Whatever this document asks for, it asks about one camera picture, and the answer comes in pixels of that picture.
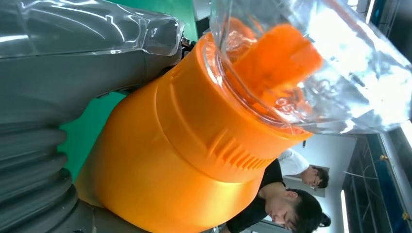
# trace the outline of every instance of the black t-shirt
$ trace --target black t-shirt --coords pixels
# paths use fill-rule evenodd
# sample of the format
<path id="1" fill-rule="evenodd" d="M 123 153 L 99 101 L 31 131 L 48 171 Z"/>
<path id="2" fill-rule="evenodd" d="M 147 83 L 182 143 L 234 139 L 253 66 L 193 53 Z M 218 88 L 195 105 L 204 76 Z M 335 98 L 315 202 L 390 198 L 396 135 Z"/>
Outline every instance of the black t-shirt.
<path id="1" fill-rule="evenodd" d="M 259 190 L 264 186 L 283 182 L 279 161 L 274 160 L 265 170 Z M 242 212 L 229 220 L 226 225 L 231 233 L 239 233 L 246 228 L 260 222 L 268 214 L 265 212 L 265 200 L 256 194 L 255 199 Z"/>

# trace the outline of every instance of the orange robotic gripper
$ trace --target orange robotic gripper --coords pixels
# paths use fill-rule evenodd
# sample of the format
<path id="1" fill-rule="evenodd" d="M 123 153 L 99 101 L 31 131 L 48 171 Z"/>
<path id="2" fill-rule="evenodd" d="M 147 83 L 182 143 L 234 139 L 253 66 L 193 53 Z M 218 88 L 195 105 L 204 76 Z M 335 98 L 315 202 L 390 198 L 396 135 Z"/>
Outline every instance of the orange robotic gripper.
<path id="1" fill-rule="evenodd" d="M 264 55 L 280 44 L 274 57 Z M 297 48 L 303 52 L 290 59 Z M 198 233 L 224 223 L 256 196 L 266 166 L 311 136 L 266 124 L 240 104 L 227 85 L 233 77 L 212 77 L 215 54 L 212 36 L 202 37 L 176 67 L 113 110 L 94 147 L 97 199 L 147 231 Z M 295 62 L 304 59 L 304 66 Z M 279 25 L 234 67 L 255 96 L 270 101 L 268 90 L 293 85 L 321 62 L 295 28 Z"/>

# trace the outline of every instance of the cable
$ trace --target cable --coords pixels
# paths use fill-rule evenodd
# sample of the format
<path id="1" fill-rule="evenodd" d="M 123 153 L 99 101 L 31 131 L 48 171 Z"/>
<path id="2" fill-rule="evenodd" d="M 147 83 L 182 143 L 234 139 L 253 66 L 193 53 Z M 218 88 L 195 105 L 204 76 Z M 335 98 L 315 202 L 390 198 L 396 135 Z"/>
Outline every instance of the cable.
<path id="1" fill-rule="evenodd" d="M 374 180 L 377 180 L 377 178 L 376 178 L 376 177 L 361 176 L 361 175 L 353 174 L 353 173 L 350 173 L 350 172 L 347 172 L 347 171 L 344 171 L 344 173 L 349 174 L 349 175 L 352 175 L 352 176 L 358 176 L 358 177 L 364 177 L 364 178 L 367 178 L 367 179 L 374 179 Z"/>
<path id="2" fill-rule="evenodd" d="M 377 163 L 377 162 L 384 161 L 384 160 L 386 160 L 386 159 L 387 159 L 387 157 L 385 157 L 385 156 L 382 155 L 378 160 L 376 160 L 376 161 L 374 161 L 373 163 L 371 163 L 371 164 L 369 164 L 368 166 L 366 166 L 365 169 L 363 170 L 363 173 L 362 173 L 363 177 L 365 177 L 365 172 L 366 172 L 366 170 L 367 170 L 371 165 L 373 165 L 373 164 L 375 164 L 375 163 Z M 380 199 L 381 201 L 383 201 L 382 197 L 379 196 L 378 194 L 376 194 L 376 193 L 369 187 L 369 185 L 368 185 L 367 182 L 365 182 L 365 185 L 366 185 L 366 188 L 369 189 L 369 191 L 371 191 L 373 195 L 375 195 L 375 197 L 377 197 L 378 199 Z"/>

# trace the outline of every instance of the clear plastic bag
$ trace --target clear plastic bag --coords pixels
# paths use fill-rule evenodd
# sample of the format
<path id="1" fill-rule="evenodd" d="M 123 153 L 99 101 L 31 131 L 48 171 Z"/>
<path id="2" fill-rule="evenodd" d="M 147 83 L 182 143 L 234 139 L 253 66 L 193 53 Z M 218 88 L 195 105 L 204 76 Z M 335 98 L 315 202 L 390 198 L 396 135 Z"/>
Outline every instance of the clear plastic bag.
<path id="1" fill-rule="evenodd" d="M 104 0 L 7 0 L 0 12 L 0 58 L 134 50 L 168 56 L 176 54 L 184 26 Z"/>
<path id="2" fill-rule="evenodd" d="M 240 87 L 250 97 L 240 98 L 244 105 L 277 127 L 291 133 L 294 127 L 313 133 L 376 133 L 411 117 L 410 62 L 378 29 L 336 0 L 214 0 L 210 26 L 224 73 L 235 77 L 229 85 Z M 257 64 L 249 73 L 236 67 L 239 59 L 273 30 L 288 26 L 311 42 L 322 59 L 319 67 L 293 86 L 261 82 L 264 90 L 254 92 L 245 76 L 255 78 L 262 58 L 250 60 Z M 267 46 L 275 47 L 268 59 L 280 56 L 276 46 L 283 49 Z M 305 61 L 296 59 L 309 49 L 297 48 L 287 59 L 304 67 Z M 285 77 L 277 78 L 283 82 Z M 233 80 L 239 84 L 233 86 Z"/>

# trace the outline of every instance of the plastic bottle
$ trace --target plastic bottle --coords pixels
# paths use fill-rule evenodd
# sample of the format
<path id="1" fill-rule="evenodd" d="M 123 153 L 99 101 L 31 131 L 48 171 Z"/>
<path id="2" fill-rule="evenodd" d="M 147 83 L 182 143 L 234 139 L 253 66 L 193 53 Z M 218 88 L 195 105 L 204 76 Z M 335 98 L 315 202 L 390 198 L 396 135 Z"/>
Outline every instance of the plastic bottle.
<path id="1" fill-rule="evenodd" d="M 352 64 L 346 53 L 379 55 L 380 80 L 411 75 L 406 59 L 335 1 L 219 0 L 212 8 L 213 35 L 125 98 L 93 150 L 99 201 L 150 232 L 198 233 L 224 223 L 256 196 L 266 166 L 311 136 L 303 127 L 347 124 L 374 109 L 366 95 L 347 98 L 364 90 L 353 74 L 371 87 L 379 82 L 361 66 L 368 62 Z M 357 47 L 337 40 L 343 33 L 322 35 L 322 14 L 336 19 L 326 29 L 356 32 L 349 42 Z M 401 90 L 408 103 L 410 90 L 408 81 Z"/>

